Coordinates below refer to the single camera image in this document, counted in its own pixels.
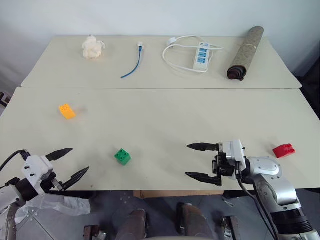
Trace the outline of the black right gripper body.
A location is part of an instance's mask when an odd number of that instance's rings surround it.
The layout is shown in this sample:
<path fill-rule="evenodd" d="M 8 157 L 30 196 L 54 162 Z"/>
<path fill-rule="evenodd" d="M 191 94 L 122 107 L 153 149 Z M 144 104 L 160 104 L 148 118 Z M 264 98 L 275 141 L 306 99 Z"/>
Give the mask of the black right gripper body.
<path fill-rule="evenodd" d="M 219 143 L 218 154 L 212 161 L 212 172 L 217 176 L 232 177 L 236 169 L 236 157 L 232 142 Z"/>

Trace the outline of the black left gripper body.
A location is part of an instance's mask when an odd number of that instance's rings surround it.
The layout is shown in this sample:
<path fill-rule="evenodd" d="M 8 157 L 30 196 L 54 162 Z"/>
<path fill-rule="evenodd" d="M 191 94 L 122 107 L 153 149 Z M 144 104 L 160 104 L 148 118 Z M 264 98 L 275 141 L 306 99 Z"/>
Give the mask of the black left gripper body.
<path fill-rule="evenodd" d="M 63 190 L 62 184 L 56 179 L 57 175 L 51 172 L 49 176 L 42 180 L 40 187 L 45 193 L 48 193 L 51 189 L 55 189 L 58 192 Z"/>

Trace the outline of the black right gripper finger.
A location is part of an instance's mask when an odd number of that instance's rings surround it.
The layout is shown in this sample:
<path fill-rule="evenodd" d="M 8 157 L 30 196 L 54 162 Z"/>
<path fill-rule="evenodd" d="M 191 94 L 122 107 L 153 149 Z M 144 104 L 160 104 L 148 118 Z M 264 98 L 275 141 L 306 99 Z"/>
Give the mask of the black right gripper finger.
<path fill-rule="evenodd" d="M 219 151 L 219 144 L 212 144 L 212 143 L 192 143 L 192 144 L 188 144 L 186 146 L 187 148 L 196 150 L 196 151 L 213 151 L 213 152 L 218 152 Z"/>
<path fill-rule="evenodd" d="M 218 187 L 222 186 L 222 179 L 220 176 L 212 177 L 208 174 L 199 172 L 185 172 L 185 175 L 202 183 L 212 184 Z"/>

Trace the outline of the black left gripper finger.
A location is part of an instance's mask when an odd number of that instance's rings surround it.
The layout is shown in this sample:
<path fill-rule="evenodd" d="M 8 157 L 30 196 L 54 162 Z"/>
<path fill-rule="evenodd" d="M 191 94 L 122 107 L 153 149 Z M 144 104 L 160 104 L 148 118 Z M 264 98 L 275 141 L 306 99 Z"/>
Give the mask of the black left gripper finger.
<path fill-rule="evenodd" d="M 90 167 L 83 168 L 82 170 L 76 172 L 73 174 L 68 181 L 65 183 L 61 183 L 62 190 L 66 191 L 69 188 L 71 188 L 73 185 L 75 185 L 77 182 L 80 181 L 80 179 L 87 173 L 87 171 L 90 169 Z"/>
<path fill-rule="evenodd" d="M 73 148 L 64 148 L 64 149 L 56 150 L 52 153 L 47 154 L 45 157 L 48 159 L 49 162 L 57 161 L 58 159 L 67 155 L 72 150 Z"/>

